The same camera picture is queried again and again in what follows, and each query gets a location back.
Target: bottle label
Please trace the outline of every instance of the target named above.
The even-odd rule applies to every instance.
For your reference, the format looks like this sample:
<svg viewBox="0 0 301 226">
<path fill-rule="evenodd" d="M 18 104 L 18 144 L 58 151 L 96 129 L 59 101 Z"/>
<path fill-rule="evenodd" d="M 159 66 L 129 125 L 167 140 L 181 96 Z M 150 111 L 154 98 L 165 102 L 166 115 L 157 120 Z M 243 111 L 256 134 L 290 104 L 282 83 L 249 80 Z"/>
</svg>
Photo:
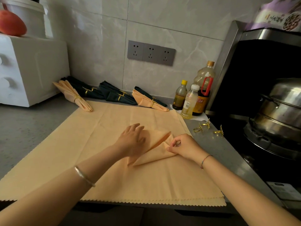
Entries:
<svg viewBox="0 0 301 226">
<path fill-rule="evenodd" d="M 205 110 L 209 97 L 198 96 L 197 103 L 194 106 L 194 113 L 202 113 Z"/>
<path fill-rule="evenodd" d="M 184 101 L 185 101 L 185 97 L 184 96 L 175 95 L 175 100 L 173 101 L 173 105 L 175 107 L 182 108 L 182 106 L 184 104 Z"/>
<path fill-rule="evenodd" d="M 190 106 L 190 102 L 185 101 L 183 108 L 188 109 Z"/>
</svg>

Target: pot lid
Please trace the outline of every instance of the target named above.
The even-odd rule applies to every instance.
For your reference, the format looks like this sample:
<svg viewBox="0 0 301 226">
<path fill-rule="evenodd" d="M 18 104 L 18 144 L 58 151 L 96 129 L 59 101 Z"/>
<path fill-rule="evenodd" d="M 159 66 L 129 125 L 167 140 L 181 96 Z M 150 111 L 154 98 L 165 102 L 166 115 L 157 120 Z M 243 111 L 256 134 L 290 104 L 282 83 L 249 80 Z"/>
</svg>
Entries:
<svg viewBox="0 0 301 226">
<path fill-rule="evenodd" d="M 301 106 L 301 78 L 277 79 L 270 97 L 291 105 Z"/>
</svg>

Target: gray countertop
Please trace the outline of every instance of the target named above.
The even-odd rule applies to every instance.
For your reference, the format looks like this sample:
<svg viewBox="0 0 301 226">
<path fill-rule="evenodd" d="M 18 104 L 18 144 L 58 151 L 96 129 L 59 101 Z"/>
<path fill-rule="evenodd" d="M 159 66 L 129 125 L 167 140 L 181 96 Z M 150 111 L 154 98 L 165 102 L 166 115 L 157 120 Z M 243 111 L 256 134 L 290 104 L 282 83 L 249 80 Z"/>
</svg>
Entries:
<svg viewBox="0 0 301 226">
<path fill-rule="evenodd" d="M 55 130 L 78 106 L 57 95 L 29 108 L 0 104 L 0 179 L 7 174 L 22 158 Z M 194 133 L 199 121 L 185 120 L 194 139 L 224 166 L 254 186 L 258 191 L 283 206 L 279 198 L 264 181 L 253 171 L 231 144 L 221 136 L 214 134 L 217 129 L 211 124 L 203 134 Z M 153 207 L 182 210 L 236 213 L 226 199 L 225 207 L 152 205 Z M 150 205 L 124 204 L 141 207 Z"/>
</svg>

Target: purple package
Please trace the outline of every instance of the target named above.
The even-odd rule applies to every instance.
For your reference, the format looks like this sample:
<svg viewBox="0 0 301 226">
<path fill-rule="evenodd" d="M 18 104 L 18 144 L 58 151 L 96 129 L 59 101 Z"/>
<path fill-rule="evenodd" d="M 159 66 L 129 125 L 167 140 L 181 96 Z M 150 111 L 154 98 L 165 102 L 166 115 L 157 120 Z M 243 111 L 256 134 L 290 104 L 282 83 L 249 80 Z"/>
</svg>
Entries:
<svg viewBox="0 0 301 226">
<path fill-rule="evenodd" d="M 301 32 L 301 0 L 273 0 L 262 5 L 246 30 L 259 28 Z"/>
</svg>

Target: marble tile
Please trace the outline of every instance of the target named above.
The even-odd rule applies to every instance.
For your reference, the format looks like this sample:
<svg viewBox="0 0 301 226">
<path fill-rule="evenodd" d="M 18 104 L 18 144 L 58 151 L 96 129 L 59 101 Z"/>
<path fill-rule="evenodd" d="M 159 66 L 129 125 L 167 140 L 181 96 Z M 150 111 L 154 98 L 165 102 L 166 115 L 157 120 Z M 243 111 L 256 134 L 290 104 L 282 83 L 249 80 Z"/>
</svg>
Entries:
<svg viewBox="0 0 301 226">
<path fill-rule="evenodd" d="M 83 12 L 127 19 L 129 0 L 40 0 L 40 3 L 61 4 Z"/>
<path fill-rule="evenodd" d="M 250 21 L 272 0 L 129 0 L 128 20 L 224 40 L 233 20 Z"/>
<path fill-rule="evenodd" d="M 128 40 L 150 43 L 176 49 L 172 67 L 130 60 L 125 57 L 123 89 L 132 91 L 139 86 L 152 95 L 175 96 L 181 80 L 188 81 L 190 88 L 197 71 L 208 60 L 216 61 L 223 41 L 197 35 L 162 29 L 135 22 L 128 22 L 126 34 L 126 53 Z"/>
<path fill-rule="evenodd" d="M 126 20 L 44 5 L 54 39 L 68 44 L 71 74 L 91 85 L 106 80 L 122 87 Z"/>
</svg>

